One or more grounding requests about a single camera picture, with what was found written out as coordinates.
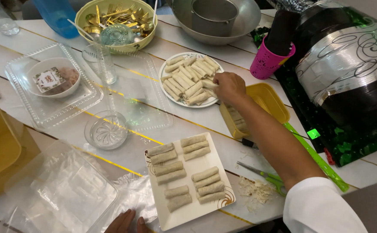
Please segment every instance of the white sleeve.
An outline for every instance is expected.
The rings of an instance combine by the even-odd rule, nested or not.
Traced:
[[[288,192],[283,221],[292,233],[367,233],[332,181],[311,177]]]

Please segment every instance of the hand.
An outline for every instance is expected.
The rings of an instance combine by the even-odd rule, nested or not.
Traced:
[[[214,92],[224,103],[234,105],[236,101],[246,96],[246,84],[243,78],[235,73],[216,73],[213,83],[219,85],[214,88]]]
[[[135,217],[135,210],[128,209],[125,213],[120,213],[116,219],[108,226],[105,233],[128,233],[128,228]],[[149,233],[145,225],[144,218],[140,217],[137,223],[137,233]]]

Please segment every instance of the blue bottle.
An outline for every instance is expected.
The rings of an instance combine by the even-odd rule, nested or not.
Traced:
[[[45,22],[59,35],[74,38],[78,30],[67,19],[75,21],[76,13],[68,0],[32,0]]]

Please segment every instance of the green ruler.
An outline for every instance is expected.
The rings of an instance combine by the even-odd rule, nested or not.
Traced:
[[[289,124],[283,124],[286,129],[294,133],[295,137],[300,141],[300,143],[308,150],[310,156],[315,160],[319,167],[325,172],[325,174],[330,177],[330,179],[343,191],[346,192],[349,189],[349,185],[344,182],[344,180],[338,176],[338,174],[323,160],[318,153],[305,141],[305,139],[299,136],[298,132]]]

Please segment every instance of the round plate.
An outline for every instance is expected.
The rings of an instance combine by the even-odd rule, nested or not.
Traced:
[[[171,56],[170,58],[167,59],[168,60],[171,60],[173,58],[176,58],[176,57],[179,57],[179,56],[183,56],[184,58],[190,58],[190,57],[197,57],[197,58],[202,58],[204,57],[205,55],[204,54],[199,54],[199,53],[192,53],[192,52],[186,52],[186,53],[180,53],[180,54],[176,54],[174,56]],[[217,63],[217,65],[220,66],[220,68],[216,71],[217,73],[222,73],[224,72],[222,66],[217,62],[215,61],[213,58],[211,58],[215,63]],[[161,66],[160,68],[160,77],[164,77],[164,76],[167,76],[167,75],[170,75],[171,73],[167,73],[164,71],[164,68],[165,68],[165,62],[164,64]],[[185,106],[185,107],[189,107],[189,108],[204,108],[204,107],[208,107],[214,103],[216,103],[219,99],[216,99],[214,97],[209,97],[206,101],[204,101],[200,106],[198,105],[187,105],[186,102],[183,100],[183,99],[180,99],[179,101],[175,101],[174,98],[172,98],[165,90],[164,90],[164,87],[163,87],[163,84],[161,83],[161,90],[165,93],[165,95],[171,99],[171,101],[173,101],[174,103],[177,103],[181,106]]]

